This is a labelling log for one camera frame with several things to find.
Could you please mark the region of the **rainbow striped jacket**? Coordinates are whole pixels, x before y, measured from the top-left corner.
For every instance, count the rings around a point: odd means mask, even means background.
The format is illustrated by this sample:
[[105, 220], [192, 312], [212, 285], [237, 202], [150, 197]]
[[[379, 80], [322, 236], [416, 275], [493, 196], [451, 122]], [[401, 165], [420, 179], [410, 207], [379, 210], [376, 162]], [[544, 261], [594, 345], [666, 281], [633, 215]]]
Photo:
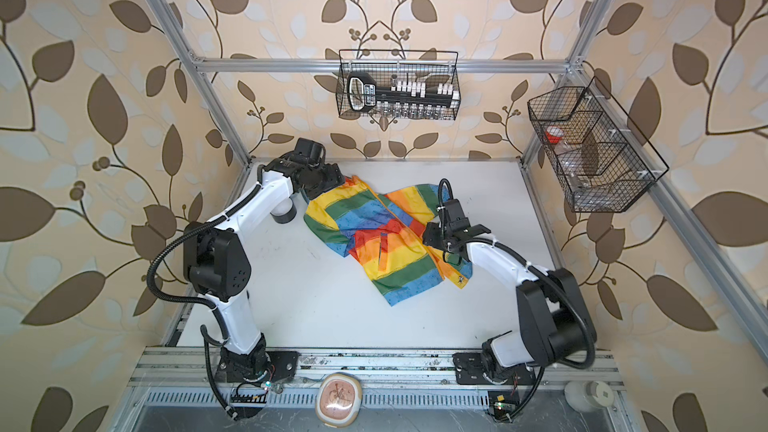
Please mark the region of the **rainbow striped jacket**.
[[444, 281], [465, 287], [472, 265], [427, 246], [427, 225], [448, 200], [435, 184], [408, 186], [387, 194], [357, 176], [308, 203], [304, 222], [326, 246], [351, 256], [386, 302], [394, 306]]

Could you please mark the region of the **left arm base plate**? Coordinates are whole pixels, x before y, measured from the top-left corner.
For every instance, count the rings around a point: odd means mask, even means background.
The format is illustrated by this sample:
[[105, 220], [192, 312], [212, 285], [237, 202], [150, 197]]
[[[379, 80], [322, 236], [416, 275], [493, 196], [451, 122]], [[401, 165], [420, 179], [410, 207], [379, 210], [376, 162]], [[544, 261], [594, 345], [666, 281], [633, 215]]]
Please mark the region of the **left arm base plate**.
[[236, 354], [223, 350], [217, 373], [228, 383], [264, 383], [291, 379], [298, 369], [299, 352], [254, 350]]

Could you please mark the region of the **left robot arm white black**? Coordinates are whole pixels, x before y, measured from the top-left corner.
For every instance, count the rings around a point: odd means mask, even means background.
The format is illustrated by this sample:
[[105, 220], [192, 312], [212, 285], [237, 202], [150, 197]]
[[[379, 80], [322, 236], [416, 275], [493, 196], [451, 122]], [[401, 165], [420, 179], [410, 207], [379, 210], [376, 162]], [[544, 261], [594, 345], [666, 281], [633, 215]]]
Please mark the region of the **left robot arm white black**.
[[[247, 297], [252, 267], [243, 241], [268, 217], [280, 224], [292, 221], [297, 214], [294, 195], [315, 199], [345, 182], [339, 167], [327, 163], [325, 155], [323, 144], [298, 139], [293, 150], [258, 166], [256, 181], [233, 204], [204, 223], [188, 225], [150, 262], [148, 291], [165, 302], [207, 307], [221, 338], [216, 340], [203, 329], [204, 343], [219, 348], [221, 363], [247, 381], [270, 380], [274, 370]], [[156, 281], [157, 269], [179, 246], [185, 280], [192, 284], [195, 297], [166, 293]]]

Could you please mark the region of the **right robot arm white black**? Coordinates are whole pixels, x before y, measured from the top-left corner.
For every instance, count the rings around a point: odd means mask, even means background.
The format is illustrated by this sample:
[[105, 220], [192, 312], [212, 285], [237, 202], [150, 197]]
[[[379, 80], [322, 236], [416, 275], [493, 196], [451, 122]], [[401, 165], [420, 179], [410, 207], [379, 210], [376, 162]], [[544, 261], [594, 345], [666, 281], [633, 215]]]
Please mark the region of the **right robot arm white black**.
[[427, 225], [424, 243], [448, 264], [478, 266], [515, 293], [516, 328], [481, 346], [487, 381], [504, 383], [521, 366], [540, 372], [555, 364], [593, 366], [597, 332], [574, 275], [565, 268], [542, 270], [495, 240], [489, 228], [471, 224], [446, 178], [437, 186], [437, 219]]

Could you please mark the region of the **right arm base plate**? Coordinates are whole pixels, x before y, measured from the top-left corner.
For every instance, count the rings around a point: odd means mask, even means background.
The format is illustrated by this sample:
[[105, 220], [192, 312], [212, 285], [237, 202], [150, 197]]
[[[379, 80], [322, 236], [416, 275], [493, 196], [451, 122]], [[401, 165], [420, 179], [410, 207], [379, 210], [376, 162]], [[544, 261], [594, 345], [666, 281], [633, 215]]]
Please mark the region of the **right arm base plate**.
[[490, 352], [457, 352], [452, 361], [459, 385], [532, 385], [536, 378], [525, 364], [503, 367]]

